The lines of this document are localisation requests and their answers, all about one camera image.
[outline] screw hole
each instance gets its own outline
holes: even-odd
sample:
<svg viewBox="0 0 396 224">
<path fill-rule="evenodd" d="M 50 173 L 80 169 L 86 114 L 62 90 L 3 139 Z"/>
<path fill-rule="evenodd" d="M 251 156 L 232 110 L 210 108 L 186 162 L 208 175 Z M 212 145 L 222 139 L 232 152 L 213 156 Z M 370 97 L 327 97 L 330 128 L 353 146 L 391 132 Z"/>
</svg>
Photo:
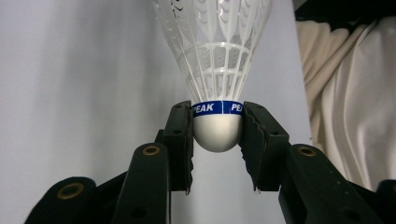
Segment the screw hole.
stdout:
<svg viewBox="0 0 396 224">
<path fill-rule="evenodd" d="M 359 215 L 359 213 L 357 213 L 355 210 L 353 210 L 351 208 L 347 208 L 347 207 L 344 208 L 343 215 L 351 220 L 354 220 L 354 221 L 361 220 L 361 215 Z"/>
<path fill-rule="evenodd" d="M 157 155 L 158 153 L 160 153 L 160 148 L 159 147 L 145 147 L 143 149 L 143 154 L 146 156 L 154 156 Z"/>
<path fill-rule="evenodd" d="M 132 210 L 131 216 L 132 218 L 142 218 L 145 217 L 148 212 L 143 207 L 136 207 Z"/>
<path fill-rule="evenodd" d="M 84 190 L 84 185 L 81 183 L 71 183 L 59 189 L 57 197 L 62 200 L 72 199 L 77 197 Z"/>
<path fill-rule="evenodd" d="M 299 151 L 301 154 L 303 154 L 303 155 L 305 155 L 305 156 L 307 156 L 307 157 L 314 157 L 314 156 L 317 155 L 317 153 L 316 153 L 314 150 L 312 150 L 312 149 L 310 149 L 310 148 L 307 148 L 307 147 L 300 147 L 300 148 L 298 149 L 298 151 Z"/>
</svg>

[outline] black plastic part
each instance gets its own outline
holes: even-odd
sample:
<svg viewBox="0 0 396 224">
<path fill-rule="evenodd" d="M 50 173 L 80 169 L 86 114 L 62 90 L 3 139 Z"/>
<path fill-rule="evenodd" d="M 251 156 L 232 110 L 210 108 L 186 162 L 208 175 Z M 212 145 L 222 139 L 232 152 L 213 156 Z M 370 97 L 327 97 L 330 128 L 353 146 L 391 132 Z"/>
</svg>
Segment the black plastic part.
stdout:
<svg viewBox="0 0 396 224">
<path fill-rule="evenodd" d="M 286 178 L 282 180 L 282 190 L 289 195 L 300 194 L 306 208 L 303 223 L 382 223 L 319 149 L 307 145 L 292 146 L 286 158 L 286 169 L 284 176 L 291 177 L 293 186 Z M 281 201 L 282 209 L 285 205 L 292 207 L 292 203 L 282 205 Z M 289 223 L 302 223 L 301 219 L 290 219 L 292 222 Z"/>
<path fill-rule="evenodd" d="M 348 181 L 348 183 L 350 184 L 350 186 L 352 186 L 356 190 L 356 192 L 359 193 L 359 195 L 371 207 L 371 209 L 373 209 L 373 211 L 375 211 L 377 204 L 378 204 L 378 199 L 377 199 L 377 195 L 375 194 L 375 192 L 365 189 L 364 187 L 359 186 L 359 185 L 352 183 L 350 181 Z"/>
<path fill-rule="evenodd" d="M 171 190 L 190 193 L 193 169 L 193 134 L 191 101 L 172 107 L 165 129 L 158 134 L 156 142 L 164 143 L 169 150 Z"/>
<path fill-rule="evenodd" d="M 124 172 L 96 188 L 89 212 L 86 213 L 86 223 L 110 223 L 126 174 Z"/>
<path fill-rule="evenodd" d="M 239 142 L 253 188 L 279 190 L 279 171 L 289 135 L 262 105 L 244 103 L 244 132 Z"/>
<path fill-rule="evenodd" d="M 52 186 L 27 218 L 27 224 L 84 223 L 95 183 L 86 177 L 70 177 Z"/>
<path fill-rule="evenodd" d="M 396 223 L 396 180 L 382 181 L 376 190 L 377 213 L 385 223 Z"/>
<path fill-rule="evenodd" d="M 112 223 L 165 224 L 168 196 L 168 149 L 159 143 L 145 144 L 134 152 Z"/>
<path fill-rule="evenodd" d="M 288 224 L 303 224 L 306 220 L 306 208 L 300 194 L 295 187 L 279 191 L 279 204 L 282 208 L 283 217 Z"/>
<path fill-rule="evenodd" d="M 297 21 L 327 22 L 332 30 L 350 31 L 360 24 L 394 15 L 393 0 L 308 0 L 295 11 Z"/>
</svg>

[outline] shuttlecock cork base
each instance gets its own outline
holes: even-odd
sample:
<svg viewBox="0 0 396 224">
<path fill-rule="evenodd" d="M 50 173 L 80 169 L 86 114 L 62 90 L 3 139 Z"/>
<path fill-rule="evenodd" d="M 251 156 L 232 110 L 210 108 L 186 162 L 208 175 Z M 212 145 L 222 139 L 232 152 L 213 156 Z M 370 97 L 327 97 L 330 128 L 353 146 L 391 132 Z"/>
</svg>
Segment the shuttlecock cork base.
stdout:
<svg viewBox="0 0 396 224">
<path fill-rule="evenodd" d="M 208 101 L 193 110 L 194 138 L 204 149 L 224 152 L 233 148 L 242 134 L 242 104 L 235 101 Z"/>
</svg>

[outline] beige fabric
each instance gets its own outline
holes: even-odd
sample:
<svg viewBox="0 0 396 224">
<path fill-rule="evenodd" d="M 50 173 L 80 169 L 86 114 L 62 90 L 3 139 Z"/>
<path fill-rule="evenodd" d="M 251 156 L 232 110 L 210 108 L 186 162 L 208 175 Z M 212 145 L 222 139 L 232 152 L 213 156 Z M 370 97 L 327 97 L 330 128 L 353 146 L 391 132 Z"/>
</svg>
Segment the beige fabric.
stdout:
<svg viewBox="0 0 396 224">
<path fill-rule="evenodd" d="M 326 153 L 320 96 L 335 69 L 353 48 L 365 26 L 357 28 L 350 35 L 347 29 L 331 32 L 329 24 L 325 22 L 297 21 L 296 23 L 312 141 L 315 147 Z"/>
<path fill-rule="evenodd" d="M 346 179 L 396 179 L 396 17 L 333 32 L 297 22 L 314 146 Z"/>
</svg>

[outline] shuttlecock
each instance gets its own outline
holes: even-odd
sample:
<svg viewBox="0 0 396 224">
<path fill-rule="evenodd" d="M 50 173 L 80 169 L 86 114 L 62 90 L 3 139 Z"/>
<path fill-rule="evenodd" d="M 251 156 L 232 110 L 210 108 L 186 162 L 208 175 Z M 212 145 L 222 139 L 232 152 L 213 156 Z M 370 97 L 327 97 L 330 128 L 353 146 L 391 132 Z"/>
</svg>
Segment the shuttlecock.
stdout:
<svg viewBox="0 0 396 224">
<path fill-rule="evenodd" d="M 157 19 L 192 97 L 194 137 L 223 152 L 242 134 L 239 94 L 271 0 L 154 0 Z"/>
</svg>

